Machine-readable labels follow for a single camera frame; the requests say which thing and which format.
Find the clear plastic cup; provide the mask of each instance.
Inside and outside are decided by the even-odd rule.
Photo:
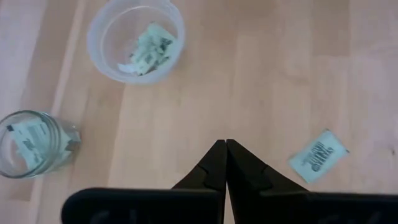
[[[120,71],[118,63],[131,63],[129,56],[136,48],[136,40],[151,22],[176,37],[170,59],[142,76]],[[184,42],[182,16],[169,0],[111,0],[97,13],[87,35],[88,53],[97,69],[113,80],[133,84],[155,83],[165,78],[177,63]]]

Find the wood grain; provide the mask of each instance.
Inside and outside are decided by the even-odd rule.
[[[144,86],[106,78],[86,52],[106,0],[29,2],[0,0],[0,115],[51,111],[83,144],[33,186],[0,179],[8,223],[59,223],[87,187],[169,188],[225,138],[309,190],[398,194],[395,1],[173,0],[185,48],[166,80]],[[306,184],[287,160],[325,128],[350,154]]]

